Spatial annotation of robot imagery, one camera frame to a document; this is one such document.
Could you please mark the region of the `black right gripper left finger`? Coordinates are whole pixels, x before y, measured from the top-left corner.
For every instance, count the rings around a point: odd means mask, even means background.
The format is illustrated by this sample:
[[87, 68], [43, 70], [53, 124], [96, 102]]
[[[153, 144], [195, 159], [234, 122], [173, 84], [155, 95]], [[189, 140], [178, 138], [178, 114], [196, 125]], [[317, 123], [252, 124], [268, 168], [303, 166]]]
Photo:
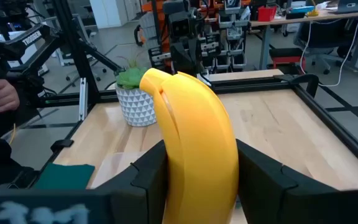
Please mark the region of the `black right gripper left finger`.
[[167, 196], [164, 141], [98, 187], [105, 194], [94, 224], [162, 224]]

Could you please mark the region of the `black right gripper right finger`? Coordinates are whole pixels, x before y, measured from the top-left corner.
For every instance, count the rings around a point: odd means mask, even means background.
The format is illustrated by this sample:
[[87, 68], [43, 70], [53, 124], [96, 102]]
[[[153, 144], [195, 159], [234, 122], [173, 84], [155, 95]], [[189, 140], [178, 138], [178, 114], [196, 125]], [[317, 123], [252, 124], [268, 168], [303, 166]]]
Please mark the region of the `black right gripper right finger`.
[[338, 190], [237, 140], [239, 197], [250, 224], [345, 224]]

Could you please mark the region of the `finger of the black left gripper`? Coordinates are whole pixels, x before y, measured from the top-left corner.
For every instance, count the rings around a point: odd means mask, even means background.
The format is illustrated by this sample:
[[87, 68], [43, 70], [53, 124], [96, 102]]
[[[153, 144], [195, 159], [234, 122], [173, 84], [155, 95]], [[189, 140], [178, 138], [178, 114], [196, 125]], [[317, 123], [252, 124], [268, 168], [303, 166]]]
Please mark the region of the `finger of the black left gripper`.
[[199, 40], [188, 41], [188, 55], [190, 56], [190, 75], [196, 77], [203, 68], [201, 44]]
[[186, 52], [182, 43], [173, 43], [171, 45], [171, 58], [176, 72], [182, 72], [185, 67]]

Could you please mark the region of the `yellow toy banana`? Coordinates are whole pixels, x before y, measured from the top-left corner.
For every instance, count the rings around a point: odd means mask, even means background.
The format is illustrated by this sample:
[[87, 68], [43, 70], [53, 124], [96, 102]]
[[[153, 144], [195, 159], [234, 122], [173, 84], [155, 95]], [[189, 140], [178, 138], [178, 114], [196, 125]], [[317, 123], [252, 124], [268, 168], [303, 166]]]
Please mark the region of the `yellow toy banana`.
[[239, 186], [231, 119], [199, 79], [148, 69], [140, 89], [152, 96], [168, 156], [163, 224], [229, 224]]

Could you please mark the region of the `grey storage bin rack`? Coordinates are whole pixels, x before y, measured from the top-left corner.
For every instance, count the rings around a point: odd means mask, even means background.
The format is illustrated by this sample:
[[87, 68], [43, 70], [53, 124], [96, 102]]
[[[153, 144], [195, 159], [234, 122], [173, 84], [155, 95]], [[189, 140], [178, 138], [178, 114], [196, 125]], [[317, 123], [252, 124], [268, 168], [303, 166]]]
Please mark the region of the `grey storage bin rack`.
[[251, 0], [199, 0], [204, 17], [203, 65], [210, 73], [241, 72], [247, 66], [246, 32]]

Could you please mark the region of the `succulent in white pot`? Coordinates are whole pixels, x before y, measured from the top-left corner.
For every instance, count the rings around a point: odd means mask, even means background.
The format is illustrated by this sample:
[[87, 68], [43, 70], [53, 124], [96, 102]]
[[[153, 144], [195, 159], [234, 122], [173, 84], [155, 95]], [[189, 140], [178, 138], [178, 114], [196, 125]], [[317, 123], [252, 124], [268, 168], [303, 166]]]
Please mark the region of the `succulent in white pot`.
[[119, 58], [127, 63], [118, 72], [115, 84], [124, 119], [133, 127], [145, 127], [156, 123], [153, 98], [140, 89], [140, 81], [147, 68], [139, 67], [136, 58]]

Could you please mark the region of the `white cabinet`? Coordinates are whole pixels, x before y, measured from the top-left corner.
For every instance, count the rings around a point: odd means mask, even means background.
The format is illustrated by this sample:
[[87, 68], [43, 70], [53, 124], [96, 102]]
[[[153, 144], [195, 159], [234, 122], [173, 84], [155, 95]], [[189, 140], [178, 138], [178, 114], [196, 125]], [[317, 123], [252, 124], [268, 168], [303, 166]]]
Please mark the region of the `white cabinet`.
[[142, 0], [89, 0], [99, 29], [121, 27], [141, 12]]

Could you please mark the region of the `red bin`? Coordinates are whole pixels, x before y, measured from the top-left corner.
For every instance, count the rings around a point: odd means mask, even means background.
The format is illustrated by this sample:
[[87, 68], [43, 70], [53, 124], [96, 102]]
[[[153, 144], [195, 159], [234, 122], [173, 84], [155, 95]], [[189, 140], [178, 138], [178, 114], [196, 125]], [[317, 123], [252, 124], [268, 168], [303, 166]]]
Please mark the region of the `red bin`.
[[261, 6], [258, 8], [258, 21], [270, 22], [275, 19], [277, 6]]

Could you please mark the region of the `dark green cloth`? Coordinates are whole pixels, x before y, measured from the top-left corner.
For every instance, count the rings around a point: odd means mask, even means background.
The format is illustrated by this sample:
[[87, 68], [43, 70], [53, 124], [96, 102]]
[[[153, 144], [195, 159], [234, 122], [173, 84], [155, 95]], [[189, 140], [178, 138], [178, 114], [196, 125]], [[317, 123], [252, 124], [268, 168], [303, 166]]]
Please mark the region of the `dark green cloth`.
[[63, 166], [49, 163], [34, 184], [34, 188], [42, 190], [85, 189], [94, 170], [95, 166], [88, 164]]

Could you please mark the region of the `red and black stool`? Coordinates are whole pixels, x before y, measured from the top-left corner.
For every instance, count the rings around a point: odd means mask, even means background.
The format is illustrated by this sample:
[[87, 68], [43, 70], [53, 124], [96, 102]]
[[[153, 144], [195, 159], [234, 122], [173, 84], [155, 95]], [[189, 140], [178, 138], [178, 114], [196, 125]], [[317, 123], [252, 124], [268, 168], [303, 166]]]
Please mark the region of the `red and black stool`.
[[299, 63], [300, 67], [305, 69], [306, 59], [302, 57], [303, 51], [299, 48], [270, 49], [269, 55], [273, 68], [277, 68], [278, 64]]

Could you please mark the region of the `wooden desk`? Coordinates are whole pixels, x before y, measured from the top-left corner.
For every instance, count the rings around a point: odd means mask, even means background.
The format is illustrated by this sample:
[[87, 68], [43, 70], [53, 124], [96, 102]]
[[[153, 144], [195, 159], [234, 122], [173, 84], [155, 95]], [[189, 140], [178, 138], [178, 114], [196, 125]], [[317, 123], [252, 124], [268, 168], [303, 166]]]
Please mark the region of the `wooden desk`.
[[[348, 19], [352, 17], [358, 17], [358, 12], [352, 12], [347, 14], [333, 14], [332, 11], [328, 11], [325, 9], [319, 10], [318, 16], [312, 16], [299, 19], [285, 19], [279, 18], [274, 19], [268, 22], [259, 22], [259, 21], [250, 21], [251, 27], [259, 27], [262, 26], [262, 46], [260, 50], [260, 60], [259, 65], [257, 66], [258, 70], [265, 70], [267, 67], [267, 59], [269, 56], [269, 44], [270, 44], [270, 36], [271, 30], [270, 26], [272, 25], [283, 25], [283, 24], [292, 24], [292, 23], [301, 23], [301, 22], [311, 22], [311, 21], [326, 21], [326, 20], [336, 20], [336, 19]], [[350, 62], [346, 62], [344, 64], [350, 70], [353, 70], [358, 73], [358, 43], [356, 45], [355, 51], [353, 53], [353, 58]]]

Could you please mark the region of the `black office chair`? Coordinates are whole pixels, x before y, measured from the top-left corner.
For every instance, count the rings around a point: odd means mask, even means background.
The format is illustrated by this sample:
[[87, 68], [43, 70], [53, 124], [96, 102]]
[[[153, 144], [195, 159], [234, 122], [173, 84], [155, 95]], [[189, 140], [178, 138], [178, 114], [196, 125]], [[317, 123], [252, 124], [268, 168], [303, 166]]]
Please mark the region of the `black office chair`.
[[313, 56], [325, 62], [332, 60], [341, 72], [351, 59], [351, 52], [358, 42], [358, 17], [331, 21], [311, 21], [300, 25], [294, 44], [301, 47], [302, 57]]

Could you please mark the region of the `grey laptop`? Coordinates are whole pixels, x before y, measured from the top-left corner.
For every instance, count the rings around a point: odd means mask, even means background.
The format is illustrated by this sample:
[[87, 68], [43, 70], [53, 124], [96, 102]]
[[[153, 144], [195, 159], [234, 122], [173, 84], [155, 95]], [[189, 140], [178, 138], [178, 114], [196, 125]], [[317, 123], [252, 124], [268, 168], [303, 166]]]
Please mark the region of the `grey laptop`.
[[339, 0], [337, 10], [333, 14], [347, 14], [358, 12], [358, 0]]

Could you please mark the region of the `black metal table frame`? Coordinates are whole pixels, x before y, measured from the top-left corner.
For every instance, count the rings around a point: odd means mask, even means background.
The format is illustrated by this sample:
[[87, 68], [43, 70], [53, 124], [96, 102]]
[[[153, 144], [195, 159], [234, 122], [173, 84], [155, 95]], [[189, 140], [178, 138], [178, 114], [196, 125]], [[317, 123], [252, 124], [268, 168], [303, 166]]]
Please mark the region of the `black metal table frame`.
[[[358, 141], [312, 95], [271, 70], [218, 75], [215, 90], [236, 138], [335, 189], [358, 189]], [[70, 131], [70, 147], [30, 156], [41, 166], [88, 164], [97, 187], [131, 156], [162, 140], [157, 124], [130, 127], [117, 103], [101, 103]]]

